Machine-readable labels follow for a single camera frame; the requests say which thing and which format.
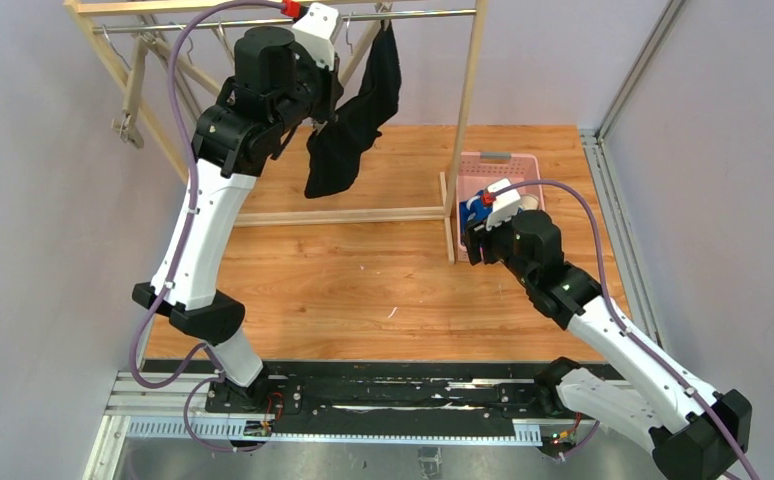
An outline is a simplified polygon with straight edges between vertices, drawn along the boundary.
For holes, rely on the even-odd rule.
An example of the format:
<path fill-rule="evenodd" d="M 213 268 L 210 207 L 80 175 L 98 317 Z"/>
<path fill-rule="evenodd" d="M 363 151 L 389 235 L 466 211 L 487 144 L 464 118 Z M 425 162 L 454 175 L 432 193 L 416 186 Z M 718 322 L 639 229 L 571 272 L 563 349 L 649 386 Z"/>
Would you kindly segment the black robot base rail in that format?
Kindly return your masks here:
<path fill-rule="evenodd" d="M 533 362 L 270 360 L 249 386 L 219 371 L 187 396 L 187 433 L 219 451 L 266 443 L 528 446 L 567 458 L 596 422 Z"/>

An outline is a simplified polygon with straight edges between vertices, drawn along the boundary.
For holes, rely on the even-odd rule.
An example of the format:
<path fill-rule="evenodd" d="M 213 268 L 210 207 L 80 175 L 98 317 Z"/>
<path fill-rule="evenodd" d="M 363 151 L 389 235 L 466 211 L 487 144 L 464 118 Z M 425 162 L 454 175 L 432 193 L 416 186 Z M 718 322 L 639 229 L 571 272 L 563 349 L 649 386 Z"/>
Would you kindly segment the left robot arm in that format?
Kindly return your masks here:
<path fill-rule="evenodd" d="M 242 323 L 245 306 L 217 288 L 239 211 L 268 159 L 280 156 L 307 118 L 330 119 L 342 86 L 332 28 L 248 30 L 234 47 L 234 73 L 199 117 L 188 141 L 191 169 L 176 229 L 152 279 L 132 298 L 146 318 L 166 317 L 200 340 L 224 381 L 254 397 L 264 363 Z"/>

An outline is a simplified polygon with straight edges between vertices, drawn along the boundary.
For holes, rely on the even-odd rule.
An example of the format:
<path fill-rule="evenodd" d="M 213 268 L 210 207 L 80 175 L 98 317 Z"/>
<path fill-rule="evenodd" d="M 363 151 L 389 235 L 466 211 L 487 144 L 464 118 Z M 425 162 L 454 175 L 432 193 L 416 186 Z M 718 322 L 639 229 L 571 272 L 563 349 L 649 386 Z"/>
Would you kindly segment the blue underwear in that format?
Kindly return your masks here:
<path fill-rule="evenodd" d="M 476 220 L 484 221 L 492 212 L 492 206 L 487 204 L 482 194 L 477 194 L 458 204 L 460 233 Z"/>

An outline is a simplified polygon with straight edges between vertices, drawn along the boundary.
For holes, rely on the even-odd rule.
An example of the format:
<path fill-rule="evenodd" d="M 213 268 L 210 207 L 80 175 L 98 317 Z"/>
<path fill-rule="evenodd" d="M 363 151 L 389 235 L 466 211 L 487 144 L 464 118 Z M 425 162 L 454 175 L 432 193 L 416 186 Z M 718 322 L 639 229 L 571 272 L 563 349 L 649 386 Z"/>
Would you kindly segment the beige clip hanger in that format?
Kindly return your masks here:
<path fill-rule="evenodd" d="M 165 39 L 154 37 L 150 33 L 141 33 L 139 37 L 146 42 L 149 50 L 161 58 L 165 66 L 168 67 L 172 46 Z M 196 82 L 213 97 L 216 97 L 219 94 L 221 84 L 212 79 L 205 71 L 194 65 L 185 55 L 180 55 L 177 58 L 176 64 L 177 72 L 185 74 L 189 79 Z"/>

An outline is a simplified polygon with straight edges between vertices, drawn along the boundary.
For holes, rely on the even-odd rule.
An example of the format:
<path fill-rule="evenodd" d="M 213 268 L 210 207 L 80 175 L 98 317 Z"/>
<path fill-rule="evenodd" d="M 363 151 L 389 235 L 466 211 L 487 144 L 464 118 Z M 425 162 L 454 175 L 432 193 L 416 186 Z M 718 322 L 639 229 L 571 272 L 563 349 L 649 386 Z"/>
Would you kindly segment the hanger holding black underwear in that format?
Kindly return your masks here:
<path fill-rule="evenodd" d="M 348 86 L 349 81 L 364 60 L 364 57 L 381 26 L 382 21 L 378 18 L 375 20 L 368 20 L 366 22 L 366 29 L 361 37 L 354 44 L 350 45 L 350 57 L 341 63 L 341 69 L 339 71 L 339 82 L 343 87 Z"/>

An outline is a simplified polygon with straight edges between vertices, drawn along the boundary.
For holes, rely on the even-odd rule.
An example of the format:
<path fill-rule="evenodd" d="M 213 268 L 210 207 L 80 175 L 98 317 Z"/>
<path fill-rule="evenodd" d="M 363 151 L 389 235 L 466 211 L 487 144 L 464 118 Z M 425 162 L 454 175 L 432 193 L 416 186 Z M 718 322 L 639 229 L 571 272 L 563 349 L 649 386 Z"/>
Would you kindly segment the beige underwear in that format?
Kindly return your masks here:
<path fill-rule="evenodd" d="M 542 210 L 542 199 L 533 194 L 522 195 L 520 197 L 520 209 L 523 211 Z"/>

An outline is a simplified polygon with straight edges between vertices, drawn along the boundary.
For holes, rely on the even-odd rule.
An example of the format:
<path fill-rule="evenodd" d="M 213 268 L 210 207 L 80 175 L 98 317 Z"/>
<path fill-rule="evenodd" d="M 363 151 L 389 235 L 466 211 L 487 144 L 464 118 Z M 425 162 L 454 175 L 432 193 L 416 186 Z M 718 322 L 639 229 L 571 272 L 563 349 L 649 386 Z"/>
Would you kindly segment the black underwear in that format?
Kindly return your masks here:
<path fill-rule="evenodd" d="M 363 154 L 382 135 L 381 127 L 399 110 L 402 73 L 394 29 L 378 30 L 358 94 L 343 104 L 336 119 L 307 141 L 307 199 L 335 195 L 356 181 Z"/>

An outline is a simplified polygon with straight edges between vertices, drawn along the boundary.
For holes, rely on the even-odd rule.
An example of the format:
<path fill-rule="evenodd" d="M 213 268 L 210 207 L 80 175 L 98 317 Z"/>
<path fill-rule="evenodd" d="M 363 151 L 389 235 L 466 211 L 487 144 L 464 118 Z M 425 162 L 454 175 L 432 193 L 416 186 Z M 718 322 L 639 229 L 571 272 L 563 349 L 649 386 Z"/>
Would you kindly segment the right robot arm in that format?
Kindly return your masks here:
<path fill-rule="evenodd" d="M 748 449 L 752 406 L 681 366 L 619 309 L 585 270 L 567 261 L 560 229 L 542 210 L 497 226 L 467 222 L 471 264 L 501 264 L 534 308 L 589 344 L 629 383 L 622 389 L 561 357 L 536 377 L 551 410 L 585 414 L 645 450 L 667 479 L 719 479 Z"/>

